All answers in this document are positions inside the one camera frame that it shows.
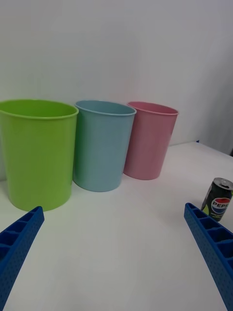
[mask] white tabletop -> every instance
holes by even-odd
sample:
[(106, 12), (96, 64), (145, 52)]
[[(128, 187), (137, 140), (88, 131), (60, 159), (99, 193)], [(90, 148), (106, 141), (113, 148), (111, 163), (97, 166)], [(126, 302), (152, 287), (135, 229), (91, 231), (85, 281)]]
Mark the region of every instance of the white tabletop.
[[(123, 176), (96, 193), (73, 184), (43, 223), (4, 311), (225, 311), (183, 218), (214, 177), (233, 180), (233, 157), (198, 143), (169, 147), (161, 176)], [(0, 231), (24, 214), (0, 183)], [(233, 231), (233, 203), (222, 225)]]

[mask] can lid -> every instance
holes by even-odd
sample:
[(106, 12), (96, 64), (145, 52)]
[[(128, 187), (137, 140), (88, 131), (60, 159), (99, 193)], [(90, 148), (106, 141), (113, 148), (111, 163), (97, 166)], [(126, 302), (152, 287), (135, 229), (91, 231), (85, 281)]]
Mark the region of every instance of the can lid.
[(225, 190), (233, 191), (233, 183), (227, 179), (217, 177), (214, 179), (214, 183)]

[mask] plastic bin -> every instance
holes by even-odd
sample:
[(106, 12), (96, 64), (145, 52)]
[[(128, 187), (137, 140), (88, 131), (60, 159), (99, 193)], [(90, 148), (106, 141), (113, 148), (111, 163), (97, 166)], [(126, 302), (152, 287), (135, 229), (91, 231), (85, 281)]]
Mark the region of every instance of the plastic bin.
[(101, 101), (81, 101), (76, 107), (74, 181), (90, 191), (113, 190), (121, 182), (136, 110)]
[(124, 173), (150, 180), (160, 175), (178, 111), (166, 106), (130, 102), (137, 110), (132, 128)]
[(78, 109), (43, 100), (0, 103), (0, 129), (9, 199), (19, 209), (43, 210), (71, 194)]

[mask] blue plastic gripper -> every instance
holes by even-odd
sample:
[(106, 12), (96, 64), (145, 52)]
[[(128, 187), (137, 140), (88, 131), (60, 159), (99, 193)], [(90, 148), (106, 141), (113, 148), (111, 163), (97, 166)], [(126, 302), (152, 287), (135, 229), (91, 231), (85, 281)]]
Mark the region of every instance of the blue plastic gripper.
[(233, 234), (191, 203), (184, 218), (228, 311), (233, 311)]
[(0, 311), (43, 221), (43, 209), (38, 206), (0, 233)]

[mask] can label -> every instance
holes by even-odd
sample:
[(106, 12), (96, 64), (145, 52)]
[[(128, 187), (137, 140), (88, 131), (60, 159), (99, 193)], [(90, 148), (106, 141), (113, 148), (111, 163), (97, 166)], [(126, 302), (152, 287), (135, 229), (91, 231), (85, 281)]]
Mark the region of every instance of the can label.
[(219, 222), (224, 215), (232, 198), (232, 192), (211, 184), (201, 210)]

